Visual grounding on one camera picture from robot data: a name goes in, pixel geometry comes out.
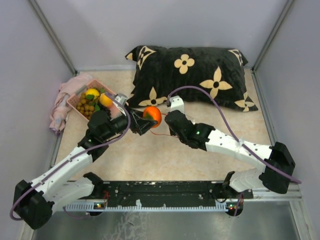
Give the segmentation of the orange persimmon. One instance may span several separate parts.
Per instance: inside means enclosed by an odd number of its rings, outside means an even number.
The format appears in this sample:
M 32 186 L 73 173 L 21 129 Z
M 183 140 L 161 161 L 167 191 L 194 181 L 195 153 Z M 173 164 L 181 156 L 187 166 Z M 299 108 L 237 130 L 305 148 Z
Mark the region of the orange persimmon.
M 156 121 L 157 123 L 155 124 L 155 126 L 153 126 L 153 128 L 157 128 L 162 122 L 162 113 L 155 106 L 146 107 L 143 111 L 142 117 L 144 119 Z

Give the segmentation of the clear zip bag orange zipper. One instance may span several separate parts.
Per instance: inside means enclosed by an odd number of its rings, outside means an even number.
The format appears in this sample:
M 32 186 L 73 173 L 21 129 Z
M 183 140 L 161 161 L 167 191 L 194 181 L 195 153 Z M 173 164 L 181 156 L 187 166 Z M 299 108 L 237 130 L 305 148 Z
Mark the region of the clear zip bag orange zipper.
M 166 137 L 173 137 L 177 138 L 175 135 L 170 134 L 170 128 L 168 127 L 167 123 L 165 122 L 165 117 L 168 115 L 168 111 L 162 112 L 162 122 L 161 124 L 156 128 L 151 128 L 149 132 L 153 134 L 154 136 L 166 136 Z

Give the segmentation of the brown longan bunch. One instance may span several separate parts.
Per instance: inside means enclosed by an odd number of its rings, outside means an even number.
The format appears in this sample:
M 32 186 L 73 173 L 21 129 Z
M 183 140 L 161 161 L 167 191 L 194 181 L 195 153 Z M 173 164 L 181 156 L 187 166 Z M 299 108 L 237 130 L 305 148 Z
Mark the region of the brown longan bunch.
M 86 99 L 85 93 L 80 95 L 79 101 L 76 104 L 76 109 L 87 120 L 91 119 L 92 114 L 96 111 L 98 98 L 94 100 Z

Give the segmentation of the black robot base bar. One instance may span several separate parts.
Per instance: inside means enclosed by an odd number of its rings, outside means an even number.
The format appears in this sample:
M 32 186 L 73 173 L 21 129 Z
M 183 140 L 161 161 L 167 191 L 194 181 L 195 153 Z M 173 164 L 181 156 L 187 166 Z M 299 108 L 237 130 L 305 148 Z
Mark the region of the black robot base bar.
M 102 181 L 92 172 L 93 193 L 81 200 L 106 201 L 108 207 L 214 207 L 240 195 L 224 181 Z

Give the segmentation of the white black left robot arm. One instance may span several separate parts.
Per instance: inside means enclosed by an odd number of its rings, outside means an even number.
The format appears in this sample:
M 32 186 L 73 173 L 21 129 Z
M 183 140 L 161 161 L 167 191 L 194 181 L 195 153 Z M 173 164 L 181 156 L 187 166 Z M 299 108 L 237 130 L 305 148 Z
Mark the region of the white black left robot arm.
M 24 221 L 31 229 L 45 225 L 51 216 L 69 203 L 87 196 L 95 199 L 104 192 L 103 181 L 93 173 L 80 180 L 68 180 L 96 161 L 109 145 L 120 140 L 128 130 L 140 136 L 158 124 L 153 117 L 128 106 L 111 118 L 104 110 L 94 112 L 85 136 L 60 163 L 30 182 L 21 180 L 14 189 L 10 213 L 15 221 Z

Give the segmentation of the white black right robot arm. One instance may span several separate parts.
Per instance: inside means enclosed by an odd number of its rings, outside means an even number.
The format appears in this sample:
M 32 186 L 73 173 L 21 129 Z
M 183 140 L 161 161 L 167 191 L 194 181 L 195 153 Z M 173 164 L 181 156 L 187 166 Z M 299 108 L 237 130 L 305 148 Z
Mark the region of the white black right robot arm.
M 287 193 L 296 164 L 285 144 L 235 140 L 211 125 L 193 123 L 179 110 L 169 112 L 164 121 L 170 134 L 190 148 L 224 154 L 253 167 L 227 174 L 223 185 L 227 197 L 235 198 L 241 192 L 262 187 L 277 194 Z

